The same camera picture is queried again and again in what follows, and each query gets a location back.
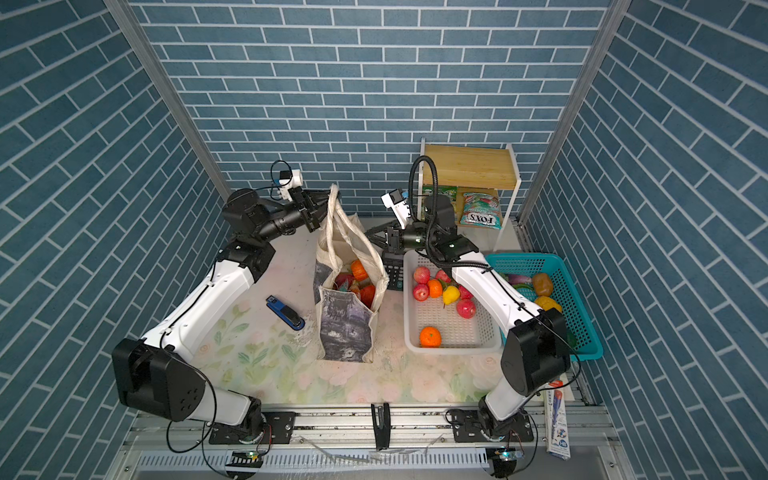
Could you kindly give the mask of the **small orange tangerine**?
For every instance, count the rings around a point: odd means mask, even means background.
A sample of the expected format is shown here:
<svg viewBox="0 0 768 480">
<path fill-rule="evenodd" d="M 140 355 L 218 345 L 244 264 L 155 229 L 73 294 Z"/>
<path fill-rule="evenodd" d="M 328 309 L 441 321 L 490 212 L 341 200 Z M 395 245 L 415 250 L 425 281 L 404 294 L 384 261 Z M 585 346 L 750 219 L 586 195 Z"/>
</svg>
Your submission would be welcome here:
<svg viewBox="0 0 768 480">
<path fill-rule="evenodd" d="M 440 280 L 432 278 L 427 282 L 430 298 L 441 298 L 443 295 L 443 284 Z"/>
</svg>

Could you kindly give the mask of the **teal plastic basket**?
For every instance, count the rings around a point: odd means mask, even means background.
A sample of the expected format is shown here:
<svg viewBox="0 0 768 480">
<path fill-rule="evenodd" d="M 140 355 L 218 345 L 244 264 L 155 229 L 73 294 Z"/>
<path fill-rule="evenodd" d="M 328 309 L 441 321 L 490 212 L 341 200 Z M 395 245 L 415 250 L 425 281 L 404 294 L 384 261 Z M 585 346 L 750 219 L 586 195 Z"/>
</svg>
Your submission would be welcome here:
<svg viewBox="0 0 768 480">
<path fill-rule="evenodd" d="M 503 278 L 510 275 L 533 278 L 535 274 L 547 274 L 553 283 L 550 297 L 563 309 L 568 340 L 579 358 L 591 361 L 603 356 L 603 347 L 591 317 L 560 257 L 545 253 L 493 253 L 486 256 L 486 261 Z"/>
</svg>

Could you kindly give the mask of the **green fox's candy bag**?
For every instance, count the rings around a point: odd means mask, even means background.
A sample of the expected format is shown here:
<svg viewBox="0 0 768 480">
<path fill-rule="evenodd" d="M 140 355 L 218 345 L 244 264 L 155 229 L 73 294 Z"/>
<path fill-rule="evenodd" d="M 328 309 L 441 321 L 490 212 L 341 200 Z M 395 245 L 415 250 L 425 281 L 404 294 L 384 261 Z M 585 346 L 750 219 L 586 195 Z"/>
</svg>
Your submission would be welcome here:
<svg viewBox="0 0 768 480">
<path fill-rule="evenodd" d="M 501 210 L 496 195 L 481 192 L 463 194 L 463 210 L 460 224 L 471 227 L 501 228 Z"/>
<path fill-rule="evenodd" d="M 334 280 L 334 289 L 338 291 L 348 291 L 354 284 L 355 279 L 351 273 L 340 273 Z"/>
</svg>

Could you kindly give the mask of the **brown potato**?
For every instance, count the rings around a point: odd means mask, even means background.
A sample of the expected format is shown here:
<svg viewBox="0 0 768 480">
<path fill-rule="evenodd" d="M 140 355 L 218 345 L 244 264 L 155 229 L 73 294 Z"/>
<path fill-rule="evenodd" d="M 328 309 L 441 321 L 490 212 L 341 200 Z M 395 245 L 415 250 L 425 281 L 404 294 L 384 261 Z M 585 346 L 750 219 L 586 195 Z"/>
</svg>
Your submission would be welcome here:
<svg viewBox="0 0 768 480">
<path fill-rule="evenodd" d="M 537 273 L 531 277 L 532 286 L 537 296 L 549 297 L 554 292 L 554 283 L 550 276 L 544 272 Z"/>
</svg>

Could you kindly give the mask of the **cream canvas tote bag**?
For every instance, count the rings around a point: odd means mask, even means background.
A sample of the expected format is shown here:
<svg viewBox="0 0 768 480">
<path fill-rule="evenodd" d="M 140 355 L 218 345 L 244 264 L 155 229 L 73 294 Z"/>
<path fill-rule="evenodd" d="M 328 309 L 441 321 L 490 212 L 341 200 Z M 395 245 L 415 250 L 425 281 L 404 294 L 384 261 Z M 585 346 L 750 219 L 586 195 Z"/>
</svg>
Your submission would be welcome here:
<svg viewBox="0 0 768 480">
<path fill-rule="evenodd" d="M 322 360 L 371 363 L 378 312 L 389 282 L 357 216 L 330 189 L 315 255 L 313 293 Z"/>
</svg>

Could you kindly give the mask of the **green Fox's candy bag top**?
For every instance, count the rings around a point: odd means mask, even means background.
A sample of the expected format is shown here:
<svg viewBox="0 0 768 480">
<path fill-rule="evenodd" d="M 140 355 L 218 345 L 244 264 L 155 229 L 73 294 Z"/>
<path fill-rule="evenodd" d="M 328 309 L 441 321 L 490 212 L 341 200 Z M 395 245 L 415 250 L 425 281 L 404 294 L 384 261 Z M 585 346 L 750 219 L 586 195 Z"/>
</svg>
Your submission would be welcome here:
<svg viewBox="0 0 768 480">
<path fill-rule="evenodd" d="M 351 273 L 340 273 L 334 280 L 334 289 L 338 291 L 348 291 L 354 284 L 355 279 Z"/>
</svg>

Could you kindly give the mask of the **green Fox's candy bag lower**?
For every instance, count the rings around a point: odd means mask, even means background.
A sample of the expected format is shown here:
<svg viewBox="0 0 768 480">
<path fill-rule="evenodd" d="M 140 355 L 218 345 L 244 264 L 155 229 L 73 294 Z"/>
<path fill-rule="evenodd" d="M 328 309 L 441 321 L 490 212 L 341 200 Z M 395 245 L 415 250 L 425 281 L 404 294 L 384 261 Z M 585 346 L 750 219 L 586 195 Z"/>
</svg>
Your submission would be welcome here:
<svg viewBox="0 0 768 480">
<path fill-rule="evenodd" d="M 463 210 L 460 224 L 471 227 L 501 228 L 501 210 L 496 195 L 481 192 L 463 194 Z"/>
</svg>

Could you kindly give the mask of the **yellow corn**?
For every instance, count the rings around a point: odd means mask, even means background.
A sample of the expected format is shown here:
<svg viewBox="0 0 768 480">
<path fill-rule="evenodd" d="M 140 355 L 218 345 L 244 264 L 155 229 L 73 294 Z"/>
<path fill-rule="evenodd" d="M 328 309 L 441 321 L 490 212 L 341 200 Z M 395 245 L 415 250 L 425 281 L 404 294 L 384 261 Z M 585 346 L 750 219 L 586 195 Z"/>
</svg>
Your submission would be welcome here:
<svg viewBox="0 0 768 480">
<path fill-rule="evenodd" d="M 563 312 L 563 307 L 554 299 L 548 296 L 539 296 L 534 300 L 534 303 L 544 311 L 556 310 L 560 313 Z"/>
</svg>

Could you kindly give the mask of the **black rail clamp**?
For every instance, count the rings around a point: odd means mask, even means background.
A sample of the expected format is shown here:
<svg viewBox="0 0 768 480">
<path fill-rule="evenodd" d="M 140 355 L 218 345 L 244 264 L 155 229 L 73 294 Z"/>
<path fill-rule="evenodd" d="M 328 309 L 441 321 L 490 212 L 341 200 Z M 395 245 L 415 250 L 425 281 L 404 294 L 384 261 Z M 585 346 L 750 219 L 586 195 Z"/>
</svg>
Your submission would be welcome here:
<svg viewBox="0 0 768 480">
<path fill-rule="evenodd" d="M 388 402 L 371 405 L 372 430 L 374 433 L 375 450 L 387 450 L 391 440 L 391 408 Z"/>
</svg>

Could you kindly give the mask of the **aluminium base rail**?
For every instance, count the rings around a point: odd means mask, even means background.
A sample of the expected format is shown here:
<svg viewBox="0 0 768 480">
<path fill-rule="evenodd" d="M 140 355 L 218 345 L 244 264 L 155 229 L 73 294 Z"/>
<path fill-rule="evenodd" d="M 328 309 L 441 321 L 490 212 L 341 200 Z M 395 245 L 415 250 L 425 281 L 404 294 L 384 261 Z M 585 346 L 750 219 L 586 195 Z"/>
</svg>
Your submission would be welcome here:
<svg viewBox="0 0 768 480">
<path fill-rule="evenodd" d="M 530 404 L 504 437 L 475 408 L 447 405 L 274 406 L 261 440 L 238 443 L 192 421 L 138 417 L 111 479 L 625 479 L 629 470 L 602 407 L 568 403 L 553 429 Z"/>
</svg>

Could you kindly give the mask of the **purple eggplant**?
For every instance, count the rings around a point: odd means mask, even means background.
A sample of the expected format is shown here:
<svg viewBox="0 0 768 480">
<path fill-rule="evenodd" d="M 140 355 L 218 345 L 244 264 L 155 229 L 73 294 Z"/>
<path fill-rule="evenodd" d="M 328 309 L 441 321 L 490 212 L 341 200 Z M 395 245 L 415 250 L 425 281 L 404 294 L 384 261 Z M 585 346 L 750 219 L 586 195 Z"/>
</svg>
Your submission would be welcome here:
<svg viewBox="0 0 768 480">
<path fill-rule="evenodd" d="M 531 277 L 520 274 L 507 274 L 507 280 L 511 285 L 533 284 Z"/>
</svg>

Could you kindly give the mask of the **white plastic basket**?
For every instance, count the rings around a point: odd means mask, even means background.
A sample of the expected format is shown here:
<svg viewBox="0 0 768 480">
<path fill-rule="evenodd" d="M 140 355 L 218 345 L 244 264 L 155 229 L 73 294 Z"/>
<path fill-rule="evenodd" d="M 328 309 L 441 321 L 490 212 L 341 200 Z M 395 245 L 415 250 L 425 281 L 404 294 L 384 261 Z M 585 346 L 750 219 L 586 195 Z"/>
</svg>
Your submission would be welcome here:
<svg viewBox="0 0 768 480">
<path fill-rule="evenodd" d="M 442 300 L 416 300 L 413 271 L 425 266 L 434 274 L 438 267 L 415 251 L 403 257 L 403 318 L 406 346 L 415 353 L 429 355 L 475 355 L 500 351 L 502 334 L 492 316 L 475 300 L 476 314 L 471 319 L 461 317 L 454 305 L 443 306 Z M 423 347 L 420 333 L 426 327 L 434 327 L 441 334 L 439 347 Z"/>
</svg>

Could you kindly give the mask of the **red bell pepper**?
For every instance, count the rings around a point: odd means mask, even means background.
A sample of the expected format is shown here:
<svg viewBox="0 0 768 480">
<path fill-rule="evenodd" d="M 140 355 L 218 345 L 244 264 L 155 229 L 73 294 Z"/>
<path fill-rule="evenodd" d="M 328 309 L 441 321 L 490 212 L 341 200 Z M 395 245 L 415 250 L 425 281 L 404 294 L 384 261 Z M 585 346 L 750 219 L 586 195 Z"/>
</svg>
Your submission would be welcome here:
<svg viewBox="0 0 768 480">
<path fill-rule="evenodd" d="M 368 309 L 372 308 L 375 295 L 376 287 L 373 284 L 368 284 L 360 288 L 360 300 Z"/>
</svg>

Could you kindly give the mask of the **white wooden two-tier shelf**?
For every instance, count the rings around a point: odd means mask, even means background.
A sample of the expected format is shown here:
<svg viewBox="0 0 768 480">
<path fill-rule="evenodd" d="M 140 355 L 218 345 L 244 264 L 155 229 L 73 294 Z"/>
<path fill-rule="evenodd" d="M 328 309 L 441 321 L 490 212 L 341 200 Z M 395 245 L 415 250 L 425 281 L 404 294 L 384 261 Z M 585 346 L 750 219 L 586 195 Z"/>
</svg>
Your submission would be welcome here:
<svg viewBox="0 0 768 480">
<path fill-rule="evenodd" d="M 522 249 L 513 214 L 522 180 L 511 144 L 503 149 L 489 149 L 429 144 L 423 141 L 420 153 L 434 161 L 441 186 L 457 189 L 457 219 L 463 213 L 464 193 L 480 192 L 498 198 L 503 217 L 500 229 L 460 224 L 458 228 L 461 233 L 466 234 L 484 252 Z"/>
</svg>

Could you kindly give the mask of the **black calculator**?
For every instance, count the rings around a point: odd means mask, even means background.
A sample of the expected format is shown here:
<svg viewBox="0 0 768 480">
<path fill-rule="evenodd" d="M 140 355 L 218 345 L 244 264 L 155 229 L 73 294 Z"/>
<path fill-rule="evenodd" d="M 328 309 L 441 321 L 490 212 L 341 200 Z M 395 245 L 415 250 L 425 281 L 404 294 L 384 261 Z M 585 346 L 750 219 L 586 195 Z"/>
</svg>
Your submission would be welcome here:
<svg viewBox="0 0 768 480">
<path fill-rule="evenodd" d="M 387 289 L 402 291 L 404 256 L 402 254 L 383 252 L 381 259 L 389 279 Z"/>
</svg>

